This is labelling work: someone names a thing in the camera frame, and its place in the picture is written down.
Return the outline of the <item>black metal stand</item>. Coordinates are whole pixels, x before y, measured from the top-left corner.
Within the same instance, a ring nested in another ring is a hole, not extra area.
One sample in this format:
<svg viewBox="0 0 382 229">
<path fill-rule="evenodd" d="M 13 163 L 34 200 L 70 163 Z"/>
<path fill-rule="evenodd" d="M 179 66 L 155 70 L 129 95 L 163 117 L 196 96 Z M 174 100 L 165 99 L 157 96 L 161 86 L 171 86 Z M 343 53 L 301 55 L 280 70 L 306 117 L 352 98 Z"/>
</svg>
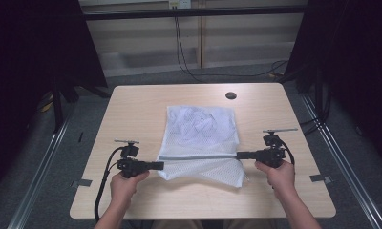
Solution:
<svg viewBox="0 0 382 229">
<path fill-rule="evenodd" d="M 55 117 L 54 133 L 56 134 L 64 123 L 61 96 L 64 96 L 68 103 L 75 103 L 79 95 L 75 90 L 75 79 L 54 78 L 52 83 L 53 109 Z"/>
</svg>

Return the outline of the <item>dark curtain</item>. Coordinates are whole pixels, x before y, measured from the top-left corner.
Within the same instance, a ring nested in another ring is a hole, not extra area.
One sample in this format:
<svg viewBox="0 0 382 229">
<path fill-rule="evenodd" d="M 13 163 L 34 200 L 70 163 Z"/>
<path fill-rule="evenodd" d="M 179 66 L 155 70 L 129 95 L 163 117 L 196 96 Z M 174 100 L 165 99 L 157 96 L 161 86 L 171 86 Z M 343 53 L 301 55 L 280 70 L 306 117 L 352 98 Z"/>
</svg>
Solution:
<svg viewBox="0 0 382 229">
<path fill-rule="evenodd" d="M 75 102 L 76 86 L 106 85 L 79 0 L 0 0 L 0 177 L 42 95 Z"/>
<path fill-rule="evenodd" d="M 286 74 L 321 74 L 382 157 L 382 0 L 308 0 Z"/>
</svg>

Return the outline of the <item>white crumpled garment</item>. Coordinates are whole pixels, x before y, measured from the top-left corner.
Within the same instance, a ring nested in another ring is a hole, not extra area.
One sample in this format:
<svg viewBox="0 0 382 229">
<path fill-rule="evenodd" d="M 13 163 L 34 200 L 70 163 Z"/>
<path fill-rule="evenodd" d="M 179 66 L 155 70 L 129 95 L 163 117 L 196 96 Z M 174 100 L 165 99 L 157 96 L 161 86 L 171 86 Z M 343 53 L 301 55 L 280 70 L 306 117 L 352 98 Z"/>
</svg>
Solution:
<svg viewBox="0 0 382 229">
<path fill-rule="evenodd" d="M 181 146 L 239 143 L 234 112 L 222 107 L 169 107 L 166 138 Z"/>
</svg>

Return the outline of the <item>grey tape strip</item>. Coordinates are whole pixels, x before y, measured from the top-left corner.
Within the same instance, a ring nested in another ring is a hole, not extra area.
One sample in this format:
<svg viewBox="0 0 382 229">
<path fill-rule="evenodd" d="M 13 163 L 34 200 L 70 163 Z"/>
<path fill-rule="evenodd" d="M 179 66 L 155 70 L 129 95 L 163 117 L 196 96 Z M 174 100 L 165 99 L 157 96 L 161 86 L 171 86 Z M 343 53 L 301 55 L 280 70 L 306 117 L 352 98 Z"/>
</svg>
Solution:
<svg viewBox="0 0 382 229">
<path fill-rule="evenodd" d="M 332 183 L 332 178 L 330 176 L 322 176 L 322 175 L 312 175 L 309 177 L 312 182 L 323 181 L 325 184 Z"/>
<path fill-rule="evenodd" d="M 73 187 L 73 188 L 78 188 L 79 186 L 90 187 L 91 184 L 92 184 L 92 180 L 80 179 L 80 180 L 74 180 L 71 183 L 71 187 Z"/>
</svg>

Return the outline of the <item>black horizontal bar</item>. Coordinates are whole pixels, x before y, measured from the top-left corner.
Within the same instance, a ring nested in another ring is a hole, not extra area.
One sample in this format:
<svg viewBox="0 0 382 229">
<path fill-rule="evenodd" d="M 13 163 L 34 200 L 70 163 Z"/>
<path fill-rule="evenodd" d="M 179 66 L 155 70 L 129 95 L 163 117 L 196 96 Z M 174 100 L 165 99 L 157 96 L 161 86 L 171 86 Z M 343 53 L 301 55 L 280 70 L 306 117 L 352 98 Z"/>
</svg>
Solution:
<svg viewBox="0 0 382 229">
<path fill-rule="evenodd" d="M 299 5 L 299 6 L 269 6 L 269 7 L 248 7 L 248 8 L 99 11 L 99 12 L 84 13 L 83 17 L 86 20 L 119 20 L 119 19 L 146 19 L 146 18 L 167 18 L 167 17 L 303 13 L 307 9 L 308 9 L 307 6 Z"/>
</svg>

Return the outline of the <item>person's legs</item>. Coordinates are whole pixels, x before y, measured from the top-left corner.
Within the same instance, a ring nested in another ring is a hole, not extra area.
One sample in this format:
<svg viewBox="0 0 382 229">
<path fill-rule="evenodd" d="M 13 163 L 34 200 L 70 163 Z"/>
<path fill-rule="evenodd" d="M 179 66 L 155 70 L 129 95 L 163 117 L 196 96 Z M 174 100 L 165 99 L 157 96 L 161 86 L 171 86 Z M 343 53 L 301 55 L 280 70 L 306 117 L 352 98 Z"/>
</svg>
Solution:
<svg viewBox="0 0 382 229">
<path fill-rule="evenodd" d="M 155 220 L 151 229 L 277 229 L 270 219 Z"/>
</svg>

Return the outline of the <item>person's right hand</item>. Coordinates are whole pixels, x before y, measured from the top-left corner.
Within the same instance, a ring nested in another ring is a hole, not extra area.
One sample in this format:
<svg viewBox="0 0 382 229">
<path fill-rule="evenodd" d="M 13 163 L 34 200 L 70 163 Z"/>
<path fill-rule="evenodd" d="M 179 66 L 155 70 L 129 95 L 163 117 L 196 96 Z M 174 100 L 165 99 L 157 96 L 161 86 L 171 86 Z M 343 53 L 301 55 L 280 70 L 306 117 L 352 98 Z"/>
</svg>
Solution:
<svg viewBox="0 0 382 229">
<path fill-rule="evenodd" d="M 297 195 L 294 186 L 295 169 L 291 163 L 283 161 L 278 168 L 269 167 L 262 162 L 256 162 L 255 166 L 266 174 L 267 182 L 273 188 L 278 200 L 289 199 Z"/>
</svg>

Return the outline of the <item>wooden wall post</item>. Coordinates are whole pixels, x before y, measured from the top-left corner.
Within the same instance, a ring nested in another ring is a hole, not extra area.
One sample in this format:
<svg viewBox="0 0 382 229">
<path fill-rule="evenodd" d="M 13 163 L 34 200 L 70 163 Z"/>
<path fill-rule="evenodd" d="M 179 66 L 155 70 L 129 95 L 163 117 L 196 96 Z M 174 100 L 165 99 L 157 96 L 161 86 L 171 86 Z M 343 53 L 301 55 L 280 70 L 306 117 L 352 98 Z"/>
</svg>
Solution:
<svg viewBox="0 0 382 229">
<path fill-rule="evenodd" d="M 198 7 L 200 10 L 205 9 L 205 0 L 198 0 Z M 204 45 L 205 45 L 205 37 L 204 37 L 204 32 L 205 32 L 205 20 L 203 16 L 200 16 L 198 19 L 199 22 L 199 42 L 198 42 L 198 63 L 199 63 L 199 68 L 203 69 L 204 68 Z"/>
</svg>

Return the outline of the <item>person's left hand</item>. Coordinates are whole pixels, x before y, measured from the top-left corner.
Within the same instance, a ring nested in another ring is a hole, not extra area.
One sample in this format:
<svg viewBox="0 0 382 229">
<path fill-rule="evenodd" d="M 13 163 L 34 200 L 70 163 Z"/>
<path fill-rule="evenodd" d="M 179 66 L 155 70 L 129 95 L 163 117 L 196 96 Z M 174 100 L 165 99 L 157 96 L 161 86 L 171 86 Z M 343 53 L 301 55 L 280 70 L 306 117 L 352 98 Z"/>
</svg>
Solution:
<svg viewBox="0 0 382 229">
<path fill-rule="evenodd" d="M 114 175 L 110 183 L 112 203 L 128 205 L 137 191 L 137 185 L 148 178 L 149 175 L 149 171 L 130 178 L 125 178 L 121 173 Z"/>
</svg>

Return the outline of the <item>white mesh laundry bag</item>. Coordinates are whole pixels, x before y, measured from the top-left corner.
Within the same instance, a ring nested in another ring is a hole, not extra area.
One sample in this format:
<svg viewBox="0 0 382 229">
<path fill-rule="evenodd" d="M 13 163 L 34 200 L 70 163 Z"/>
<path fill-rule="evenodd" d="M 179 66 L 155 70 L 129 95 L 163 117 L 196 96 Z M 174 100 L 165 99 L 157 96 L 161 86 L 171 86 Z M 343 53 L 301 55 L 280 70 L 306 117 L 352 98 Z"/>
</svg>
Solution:
<svg viewBox="0 0 382 229">
<path fill-rule="evenodd" d="M 236 188 L 243 186 L 244 167 L 236 158 L 238 144 L 181 146 L 166 138 L 166 127 L 157 157 L 164 162 L 159 175 L 165 180 L 194 177 L 212 180 Z"/>
</svg>

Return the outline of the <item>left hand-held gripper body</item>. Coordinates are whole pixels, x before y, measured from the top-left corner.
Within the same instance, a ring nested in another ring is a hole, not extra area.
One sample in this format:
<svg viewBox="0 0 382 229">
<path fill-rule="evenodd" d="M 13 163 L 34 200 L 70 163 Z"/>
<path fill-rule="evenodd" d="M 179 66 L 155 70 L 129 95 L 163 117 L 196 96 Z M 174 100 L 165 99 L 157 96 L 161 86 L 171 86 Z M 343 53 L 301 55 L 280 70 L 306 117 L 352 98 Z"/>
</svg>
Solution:
<svg viewBox="0 0 382 229">
<path fill-rule="evenodd" d="M 123 140 L 126 146 L 121 147 L 120 160 L 117 167 L 125 178 L 135 177 L 150 170 L 150 163 L 136 160 L 139 147 L 138 142 L 134 140 Z"/>
</svg>

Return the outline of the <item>white wall socket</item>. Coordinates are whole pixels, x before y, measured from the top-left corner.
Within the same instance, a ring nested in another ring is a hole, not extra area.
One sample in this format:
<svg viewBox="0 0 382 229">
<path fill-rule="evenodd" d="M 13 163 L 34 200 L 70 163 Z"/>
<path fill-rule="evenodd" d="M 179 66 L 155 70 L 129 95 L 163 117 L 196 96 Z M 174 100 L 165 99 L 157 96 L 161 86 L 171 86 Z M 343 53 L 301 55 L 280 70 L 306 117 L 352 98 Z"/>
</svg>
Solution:
<svg viewBox="0 0 382 229">
<path fill-rule="evenodd" d="M 191 8 L 191 0 L 168 0 L 169 9 L 190 9 Z"/>
</svg>

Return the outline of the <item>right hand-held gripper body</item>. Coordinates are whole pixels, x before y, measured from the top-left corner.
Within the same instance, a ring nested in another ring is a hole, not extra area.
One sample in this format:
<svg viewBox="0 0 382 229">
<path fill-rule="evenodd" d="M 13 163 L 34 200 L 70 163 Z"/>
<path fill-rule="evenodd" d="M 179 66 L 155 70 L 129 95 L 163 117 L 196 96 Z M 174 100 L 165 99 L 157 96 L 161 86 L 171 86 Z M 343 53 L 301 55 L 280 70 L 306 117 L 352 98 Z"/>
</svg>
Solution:
<svg viewBox="0 0 382 229">
<path fill-rule="evenodd" d="M 263 140 L 266 149 L 257 151 L 258 155 L 256 156 L 256 160 L 271 168 L 279 168 L 286 158 L 286 155 L 288 155 L 290 163 L 294 165 L 294 155 L 287 144 L 277 135 L 279 132 L 291 131 L 297 131 L 297 128 L 264 130 L 265 136 L 263 137 Z"/>
</svg>

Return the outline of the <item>metal floor rail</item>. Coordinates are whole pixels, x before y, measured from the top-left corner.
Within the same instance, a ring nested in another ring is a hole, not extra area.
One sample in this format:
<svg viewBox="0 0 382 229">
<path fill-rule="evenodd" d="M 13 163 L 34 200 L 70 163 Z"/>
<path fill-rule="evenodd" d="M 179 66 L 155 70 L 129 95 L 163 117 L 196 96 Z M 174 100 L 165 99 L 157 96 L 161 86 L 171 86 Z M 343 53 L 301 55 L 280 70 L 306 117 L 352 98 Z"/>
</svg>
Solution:
<svg viewBox="0 0 382 229">
<path fill-rule="evenodd" d="M 328 146 L 332 157 L 336 161 L 340 171 L 343 174 L 343 177 L 353 192 L 368 221 L 371 223 L 371 227 L 373 229 L 382 229 L 381 211 L 369 195 L 368 191 L 365 189 L 364 185 L 361 183 L 357 174 L 352 169 L 350 163 L 344 155 L 344 152 L 341 150 L 339 144 L 329 130 L 328 125 L 320 121 L 317 114 L 315 113 L 315 105 L 307 94 L 302 95 L 302 100 L 308 110 L 310 117 L 315 123 L 316 130 L 320 133 L 324 142 Z"/>
<path fill-rule="evenodd" d="M 13 214 L 7 229 L 24 229 L 43 183 L 45 182 L 47 173 L 53 163 L 53 159 L 69 127 L 74 110 L 75 105 L 68 108 L 66 118 L 62 122 L 61 127 L 53 134 L 52 140 L 35 172 L 32 182 Z"/>
</svg>

